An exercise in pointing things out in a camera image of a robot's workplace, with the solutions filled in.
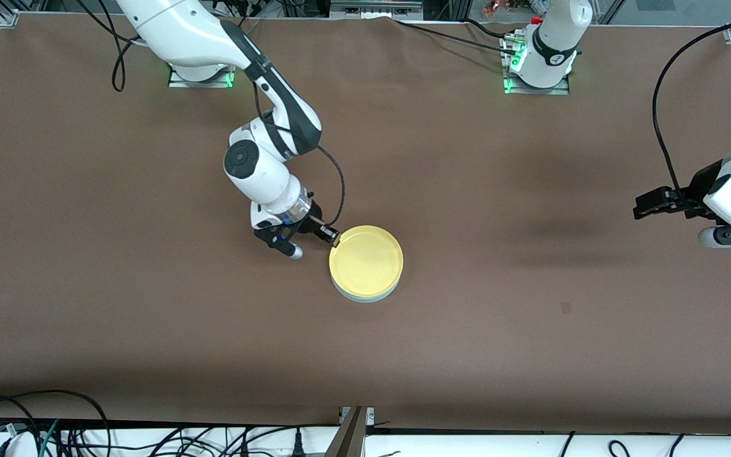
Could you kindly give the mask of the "grey power strip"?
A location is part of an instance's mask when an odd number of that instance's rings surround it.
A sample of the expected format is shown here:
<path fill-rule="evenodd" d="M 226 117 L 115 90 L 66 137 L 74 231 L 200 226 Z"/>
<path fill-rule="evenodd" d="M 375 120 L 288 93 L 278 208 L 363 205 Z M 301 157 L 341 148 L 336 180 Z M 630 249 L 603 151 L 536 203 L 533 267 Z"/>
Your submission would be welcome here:
<path fill-rule="evenodd" d="M 424 20 L 423 0 L 330 0 L 329 17 Z"/>

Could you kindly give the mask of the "brown table cover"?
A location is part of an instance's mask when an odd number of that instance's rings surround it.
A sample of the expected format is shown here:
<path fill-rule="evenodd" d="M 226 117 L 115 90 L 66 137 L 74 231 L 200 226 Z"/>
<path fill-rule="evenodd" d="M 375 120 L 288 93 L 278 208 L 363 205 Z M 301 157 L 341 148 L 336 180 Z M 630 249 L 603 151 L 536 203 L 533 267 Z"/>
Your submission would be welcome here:
<path fill-rule="evenodd" d="M 654 84 L 693 28 L 592 28 L 569 96 L 506 95 L 498 58 L 388 18 L 266 20 L 253 40 L 322 119 L 338 229 L 404 252 L 369 305 L 256 239 L 223 171 L 255 115 L 166 84 L 145 48 L 110 85 L 86 15 L 0 30 L 0 395 L 63 388 L 111 420 L 731 434 L 731 249 L 636 221 L 668 182 Z"/>

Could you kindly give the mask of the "pale green plate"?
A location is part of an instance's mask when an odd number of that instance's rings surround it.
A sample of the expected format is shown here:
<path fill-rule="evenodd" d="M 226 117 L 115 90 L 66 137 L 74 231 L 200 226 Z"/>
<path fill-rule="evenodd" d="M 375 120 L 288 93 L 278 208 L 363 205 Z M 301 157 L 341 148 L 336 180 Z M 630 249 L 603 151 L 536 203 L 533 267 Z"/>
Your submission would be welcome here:
<path fill-rule="evenodd" d="M 348 300 L 354 301 L 354 303 L 370 304 L 388 298 L 400 281 L 347 282 L 337 281 L 333 278 L 333 284 L 337 292 Z"/>

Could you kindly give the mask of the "yellow plate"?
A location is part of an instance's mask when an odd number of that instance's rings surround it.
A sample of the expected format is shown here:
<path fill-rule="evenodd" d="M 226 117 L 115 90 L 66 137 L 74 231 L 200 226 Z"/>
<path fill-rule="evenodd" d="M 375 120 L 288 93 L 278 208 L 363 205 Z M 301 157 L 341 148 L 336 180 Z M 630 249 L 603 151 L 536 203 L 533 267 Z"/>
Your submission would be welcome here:
<path fill-rule="evenodd" d="M 331 249 L 329 270 L 337 281 L 396 281 L 402 277 L 404 254 L 398 240 L 373 225 L 353 227 Z"/>

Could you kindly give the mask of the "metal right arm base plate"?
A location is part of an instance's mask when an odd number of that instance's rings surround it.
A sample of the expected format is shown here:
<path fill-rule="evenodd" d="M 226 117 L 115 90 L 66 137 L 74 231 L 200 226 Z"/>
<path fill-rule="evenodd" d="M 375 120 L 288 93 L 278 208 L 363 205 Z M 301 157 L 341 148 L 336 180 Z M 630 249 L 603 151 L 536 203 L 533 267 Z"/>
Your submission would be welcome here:
<path fill-rule="evenodd" d="M 235 67 L 232 65 L 208 65 L 181 67 L 170 64 L 168 86 L 171 88 L 232 88 Z"/>

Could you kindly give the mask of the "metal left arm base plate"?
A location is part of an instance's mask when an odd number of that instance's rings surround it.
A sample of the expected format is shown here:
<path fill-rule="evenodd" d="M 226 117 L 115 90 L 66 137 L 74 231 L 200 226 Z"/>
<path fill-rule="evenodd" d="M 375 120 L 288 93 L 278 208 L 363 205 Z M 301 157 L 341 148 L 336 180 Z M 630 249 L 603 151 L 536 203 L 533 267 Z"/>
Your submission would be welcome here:
<path fill-rule="evenodd" d="M 511 50 L 511 54 L 502 53 L 502 78 L 505 95 L 569 95 L 569 78 L 564 75 L 559 84 L 550 88 L 538 88 L 523 81 L 516 72 L 526 57 L 528 50 L 524 38 L 505 34 L 499 38 L 502 50 Z"/>

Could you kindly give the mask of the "aluminium frame profile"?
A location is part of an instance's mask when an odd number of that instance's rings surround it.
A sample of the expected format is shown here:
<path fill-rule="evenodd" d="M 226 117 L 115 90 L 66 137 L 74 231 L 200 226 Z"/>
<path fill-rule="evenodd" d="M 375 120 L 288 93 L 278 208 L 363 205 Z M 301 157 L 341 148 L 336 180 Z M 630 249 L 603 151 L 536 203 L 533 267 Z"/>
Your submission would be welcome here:
<path fill-rule="evenodd" d="M 375 424 L 373 407 L 340 408 L 340 425 L 324 457 L 364 457 L 369 427 Z"/>

